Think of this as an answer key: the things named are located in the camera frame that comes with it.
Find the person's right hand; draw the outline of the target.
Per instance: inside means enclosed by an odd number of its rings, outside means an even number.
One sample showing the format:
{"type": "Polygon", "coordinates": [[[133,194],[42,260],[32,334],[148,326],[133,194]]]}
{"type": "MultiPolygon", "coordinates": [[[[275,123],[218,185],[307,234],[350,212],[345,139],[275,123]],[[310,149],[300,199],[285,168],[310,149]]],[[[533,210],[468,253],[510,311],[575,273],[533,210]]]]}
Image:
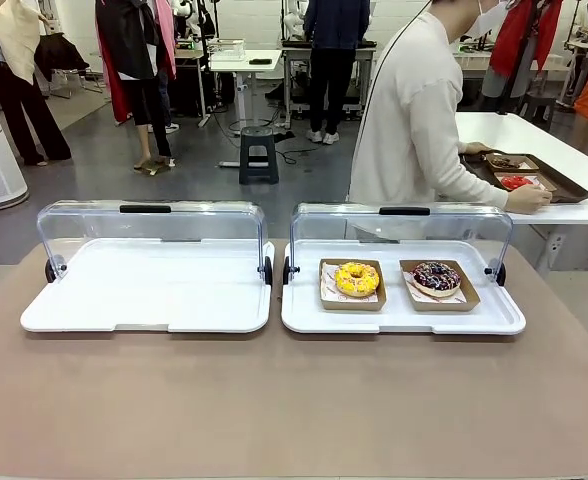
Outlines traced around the person's right hand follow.
{"type": "Polygon", "coordinates": [[[552,194],[536,185],[524,185],[508,193],[505,210],[516,214],[533,214],[549,205],[552,194]]]}

